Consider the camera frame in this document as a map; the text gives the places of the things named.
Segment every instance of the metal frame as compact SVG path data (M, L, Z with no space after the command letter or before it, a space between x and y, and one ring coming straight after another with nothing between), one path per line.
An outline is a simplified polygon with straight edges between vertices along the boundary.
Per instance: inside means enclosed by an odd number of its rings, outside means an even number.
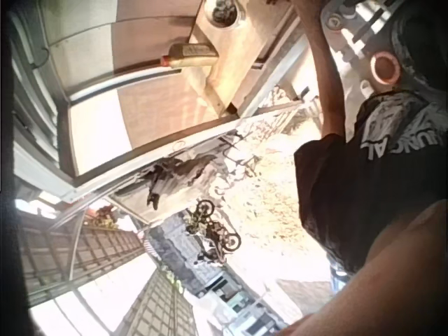
M73 268L76 259L76 249L78 248L79 237L81 235L81 229L83 228L83 221L85 216L85 210L78 214L75 219L75 226L71 234L71 248L69 257L67 258L66 277L69 281L73 280Z
M276 55L266 64L261 77L246 96L243 104L238 108L238 115L241 118L253 116L263 99L286 75L308 46L307 37L299 22L299 19L295 19L295 24L289 27L291 33L285 35L284 43Z
M76 178L70 178L62 173L42 155L39 155L32 148L31 144L24 143L23 139L16 139L15 173L21 179L37 188L58 196L65 202L74 202L91 193L93 190L96 190L81 202L76 203L72 209L61 213L52 228L54 230L63 225L64 221L72 218L78 211L84 209L91 202L109 195L124 183L129 182L129 179L132 178L132 173L141 167L240 126L245 118L251 117L257 111L260 101L278 83L279 79L281 79L287 70L289 70L303 51L306 43L306 38L300 26L298 26L296 15L289 13L288 19L281 30L281 37L275 41L275 46L270 50L273 56L270 57L263 67L263 75L245 99L243 106L238 110L238 114L242 120L238 120L236 115L229 115L228 117L185 129L148 143L140 148L136 148ZM171 76L178 72L180 71L160 67L148 67L146 69L124 73L116 78L110 78L80 90L72 94L69 100L77 104L108 90L121 88L160 76Z
M156 78L168 77L180 74L180 69L171 69L162 66L150 66L136 71L120 74L112 78L101 80L96 84L85 87L69 96L71 105L77 105L87 99L96 97L102 93L124 88L128 85L143 83Z

